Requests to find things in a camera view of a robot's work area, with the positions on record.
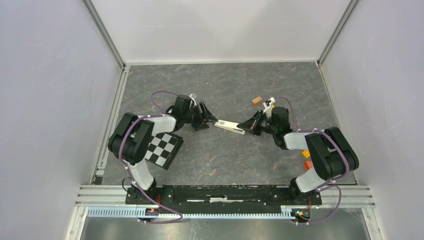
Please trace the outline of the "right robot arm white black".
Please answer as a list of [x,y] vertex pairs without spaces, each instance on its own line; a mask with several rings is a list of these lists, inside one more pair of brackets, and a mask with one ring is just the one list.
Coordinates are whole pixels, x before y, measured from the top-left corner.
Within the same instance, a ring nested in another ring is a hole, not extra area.
[[306,150],[312,167],[293,178],[289,184],[289,199],[302,204],[309,193],[329,182],[346,176],[359,167],[359,159],[338,127],[324,130],[294,130],[289,120],[289,110],[277,106],[270,113],[257,111],[253,117],[239,123],[238,128],[259,136],[272,135],[275,145],[282,150]]

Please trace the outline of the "white black remote control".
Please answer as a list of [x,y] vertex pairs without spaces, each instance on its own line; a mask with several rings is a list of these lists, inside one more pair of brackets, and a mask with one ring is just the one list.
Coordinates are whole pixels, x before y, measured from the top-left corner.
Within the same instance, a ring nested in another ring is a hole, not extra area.
[[231,122],[231,121],[225,121],[225,120],[218,120],[217,122],[214,123],[215,127],[233,132],[233,133],[237,133],[237,134],[241,134],[244,135],[245,131],[241,128],[238,127],[238,123],[236,122]]

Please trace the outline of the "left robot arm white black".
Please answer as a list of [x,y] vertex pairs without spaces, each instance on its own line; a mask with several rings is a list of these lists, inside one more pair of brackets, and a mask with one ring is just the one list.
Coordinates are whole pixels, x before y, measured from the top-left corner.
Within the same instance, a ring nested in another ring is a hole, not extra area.
[[196,102],[193,95],[176,95],[173,105],[159,114],[138,116],[127,112],[117,124],[107,142],[108,150],[124,165],[131,183],[138,188],[138,197],[145,204],[153,203],[157,190],[145,157],[152,138],[157,134],[173,133],[189,124],[195,131],[208,129],[208,123],[218,119],[203,101]]

